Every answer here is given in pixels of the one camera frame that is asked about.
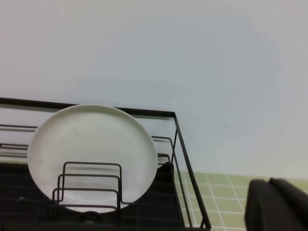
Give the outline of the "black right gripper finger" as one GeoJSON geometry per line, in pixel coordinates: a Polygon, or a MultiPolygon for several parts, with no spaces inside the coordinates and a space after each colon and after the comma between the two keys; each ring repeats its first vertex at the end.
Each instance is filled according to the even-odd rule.
{"type": "Polygon", "coordinates": [[[244,220],[248,231],[306,231],[308,195],[283,179],[252,180],[244,220]]]}

